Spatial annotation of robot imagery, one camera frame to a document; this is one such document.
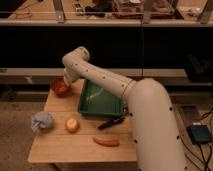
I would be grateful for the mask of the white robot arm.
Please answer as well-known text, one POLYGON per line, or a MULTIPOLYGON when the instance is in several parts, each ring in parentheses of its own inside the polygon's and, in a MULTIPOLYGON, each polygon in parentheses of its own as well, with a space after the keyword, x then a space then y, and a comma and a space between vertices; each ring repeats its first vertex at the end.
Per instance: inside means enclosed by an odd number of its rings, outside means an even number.
POLYGON ((135 81, 88 62, 84 47, 64 55, 64 80, 83 77, 126 102, 139 171, 186 171, 187 162, 173 106, 164 86, 152 78, 135 81))

